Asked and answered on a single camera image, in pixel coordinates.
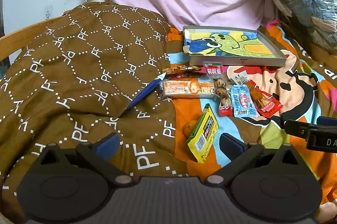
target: snack bar package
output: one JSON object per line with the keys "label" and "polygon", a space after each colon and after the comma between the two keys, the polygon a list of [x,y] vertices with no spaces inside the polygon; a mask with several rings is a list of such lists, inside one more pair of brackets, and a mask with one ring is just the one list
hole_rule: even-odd
{"label": "snack bar package", "polygon": [[230,83],[225,82],[223,66],[221,63],[204,63],[208,77],[213,80],[215,94],[221,99],[219,114],[221,116],[233,115],[232,102],[230,100]]}
{"label": "snack bar package", "polygon": [[245,85],[247,85],[249,89],[250,96],[257,111],[262,116],[270,118],[283,107],[271,94],[261,91],[254,81],[249,80]]}
{"label": "snack bar package", "polygon": [[163,73],[166,72],[166,75],[171,74],[184,74],[188,72],[195,72],[199,71],[201,68],[193,65],[179,65],[172,68],[165,68],[163,69]]}
{"label": "snack bar package", "polygon": [[160,84],[162,98],[214,98],[214,84],[206,81],[163,80]]}
{"label": "snack bar package", "polygon": [[209,104],[206,104],[197,126],[186,141],[198,163],[204,163],[206,161],[206,157],[212,147],[218,129],[219,124],[212,108]]}
{"label": "snack bar package", "polygon": [[234,117],[257,117],[247,85],[234,85],[231,90],[231,99],[234,105]]}

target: drawing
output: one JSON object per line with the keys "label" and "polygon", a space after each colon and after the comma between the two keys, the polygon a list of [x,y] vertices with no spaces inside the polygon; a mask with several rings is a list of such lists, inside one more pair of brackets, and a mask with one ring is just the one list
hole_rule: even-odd
{"label": "drawing", "polygon": [[275,58],[254,32],[191,33],[191,37],[192,55]]}

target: brown blanket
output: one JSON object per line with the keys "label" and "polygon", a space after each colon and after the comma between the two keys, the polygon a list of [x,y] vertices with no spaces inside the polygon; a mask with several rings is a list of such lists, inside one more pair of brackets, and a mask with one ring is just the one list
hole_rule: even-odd
{"label": "brown blanket", "polygon": [[153,12],[90,3],[37,33],[0,82],[0,172],[3,214],[24,220],[16,188],[48,143],[73,148],[111,132],[121,148],[111,159],[130,175],[186,175],[174,157],[175,109],[152,93],[124,109],[169,67],[170,26]]}

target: blue snack packet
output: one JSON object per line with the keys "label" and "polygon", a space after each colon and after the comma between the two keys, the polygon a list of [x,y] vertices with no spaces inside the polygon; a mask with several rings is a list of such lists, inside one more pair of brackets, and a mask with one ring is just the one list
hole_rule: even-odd
{"label": "blue snack packet", "polygon": [[234,117],[257,117],[249,89],[245,84],[234,85],[231,89]]}

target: cartoon frog drawing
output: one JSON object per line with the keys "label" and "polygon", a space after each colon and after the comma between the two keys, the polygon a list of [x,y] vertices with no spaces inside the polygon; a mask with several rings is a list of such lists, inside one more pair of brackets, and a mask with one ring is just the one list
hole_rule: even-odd
{"label": "cartoon frog drawing", "polygon": [[204,50],[213,48],[206,55],[215,53],[216,56],[275,57],[259,39],[248,39],[246,35],[242,35],[241,39],[236,41],[232,36],[214,33],[210,37],[202,38],[205,43],[201,45]]}

